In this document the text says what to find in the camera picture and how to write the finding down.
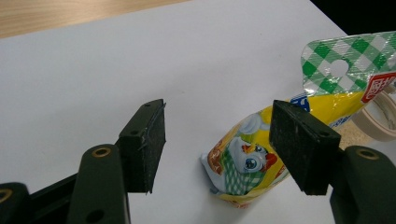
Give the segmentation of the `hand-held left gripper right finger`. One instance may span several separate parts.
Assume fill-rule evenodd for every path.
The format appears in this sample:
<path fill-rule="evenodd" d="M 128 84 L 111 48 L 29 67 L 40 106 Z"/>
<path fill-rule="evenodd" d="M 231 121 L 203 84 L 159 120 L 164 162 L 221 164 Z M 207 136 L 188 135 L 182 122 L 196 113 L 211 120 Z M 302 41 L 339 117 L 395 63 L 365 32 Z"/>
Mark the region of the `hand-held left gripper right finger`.
<path fill-rule="evenodd" d="M 300 106 L 274 100 L 269 142 L 306 195 L 325 195 L 341 135 Z"/>

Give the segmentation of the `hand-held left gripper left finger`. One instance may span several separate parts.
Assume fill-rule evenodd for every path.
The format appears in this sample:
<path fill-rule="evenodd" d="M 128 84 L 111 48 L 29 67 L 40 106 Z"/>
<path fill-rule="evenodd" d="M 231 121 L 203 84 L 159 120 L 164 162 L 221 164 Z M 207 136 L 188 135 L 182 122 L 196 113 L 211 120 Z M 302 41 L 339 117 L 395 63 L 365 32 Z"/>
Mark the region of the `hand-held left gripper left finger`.
<path fill-rule="evenodd" d="M 139 107 L 119 134 L 118 148 L 128 192 L 152 192 L 165 140 L 165 102 Z"/>

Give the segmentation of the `yellow green refill pouch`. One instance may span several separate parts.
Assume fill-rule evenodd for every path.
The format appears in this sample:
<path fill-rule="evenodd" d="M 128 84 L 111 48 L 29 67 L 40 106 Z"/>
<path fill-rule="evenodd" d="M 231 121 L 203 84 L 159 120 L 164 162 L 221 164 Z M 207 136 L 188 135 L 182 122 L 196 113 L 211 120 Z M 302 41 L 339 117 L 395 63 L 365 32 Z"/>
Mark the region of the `yellow green refill pouch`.
<path fill-rule="evenodd" d="M 304 91 L 289 99 L 339 129 L 396 80 L 396 31 L 308 43 L 301 56 Z M 241 120 L 201 156 L 213 193 L 245 208 L 289 175 L 270 146 L 273 108 Z"/>

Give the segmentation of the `white table mat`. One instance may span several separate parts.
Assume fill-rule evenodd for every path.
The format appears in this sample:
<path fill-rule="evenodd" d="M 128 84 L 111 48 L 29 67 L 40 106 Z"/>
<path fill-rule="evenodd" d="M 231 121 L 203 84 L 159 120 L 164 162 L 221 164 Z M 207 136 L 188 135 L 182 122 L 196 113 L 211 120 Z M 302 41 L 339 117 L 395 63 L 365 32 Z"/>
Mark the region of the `white table mat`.
<path fill-rule="evenodd" d="M 342 30 L 311 0 L 190 0 L 0 39 L 0 183 L 74 174 L 144 103 L 165 101 L 154 187 L 133 224 L 334 224 L 291 178 L 246 209 L 215 197 L 200 156 L 238 121 L 302 89 L 301 53 Z"/>

